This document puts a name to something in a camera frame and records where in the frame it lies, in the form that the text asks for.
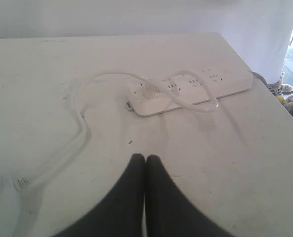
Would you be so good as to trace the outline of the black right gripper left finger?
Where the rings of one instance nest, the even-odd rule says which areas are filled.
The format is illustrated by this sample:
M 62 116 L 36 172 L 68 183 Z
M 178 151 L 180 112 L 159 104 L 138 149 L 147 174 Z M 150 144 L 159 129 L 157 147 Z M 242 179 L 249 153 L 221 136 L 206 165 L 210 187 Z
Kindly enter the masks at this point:
M 133 154 L 113 188 L 86 215 L 57 237 L 141 237 L 145 157 Z

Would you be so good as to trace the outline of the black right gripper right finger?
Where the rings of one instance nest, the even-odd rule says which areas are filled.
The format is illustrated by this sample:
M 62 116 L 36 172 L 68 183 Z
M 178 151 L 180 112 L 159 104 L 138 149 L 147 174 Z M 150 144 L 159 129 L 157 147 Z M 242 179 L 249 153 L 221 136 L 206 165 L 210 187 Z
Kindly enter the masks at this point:
M 146 159 L 146 230 L 149 237 L 231 237 L 180 191 L 160 157 Z

